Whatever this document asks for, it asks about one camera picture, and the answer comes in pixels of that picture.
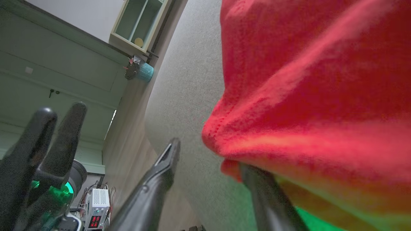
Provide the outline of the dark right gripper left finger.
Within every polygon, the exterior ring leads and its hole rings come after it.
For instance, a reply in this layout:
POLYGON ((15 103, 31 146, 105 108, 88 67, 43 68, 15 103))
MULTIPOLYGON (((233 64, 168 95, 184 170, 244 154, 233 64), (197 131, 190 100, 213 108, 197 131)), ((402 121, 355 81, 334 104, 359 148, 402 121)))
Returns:
POLYGON ((172 138, 141 178, 108 231, 157 231, 167 192, 173 186, 179 162, 180 140, 172 138))

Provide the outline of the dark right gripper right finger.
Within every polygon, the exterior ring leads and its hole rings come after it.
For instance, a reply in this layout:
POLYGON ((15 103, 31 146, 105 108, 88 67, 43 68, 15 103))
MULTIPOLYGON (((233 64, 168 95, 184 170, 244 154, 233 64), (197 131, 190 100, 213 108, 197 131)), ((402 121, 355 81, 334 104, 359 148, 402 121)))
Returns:
POLYGON ((241 179, 251 194, 259 231, 308 231, 288 196, 267 171, 241 163, 241 179))

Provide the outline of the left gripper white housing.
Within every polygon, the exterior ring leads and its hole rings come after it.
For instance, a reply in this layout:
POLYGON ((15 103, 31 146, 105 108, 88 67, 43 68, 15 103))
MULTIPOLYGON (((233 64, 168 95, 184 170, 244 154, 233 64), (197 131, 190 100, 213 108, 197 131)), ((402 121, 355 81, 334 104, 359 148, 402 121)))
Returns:
POLYGON ((2 231, 83 229, 70 206, 87 179, 85 167, 74 159, 86 113, 83 102, 70 107, 48 152, 57 114, 49 108, 33 114, 1 160, 2 231))

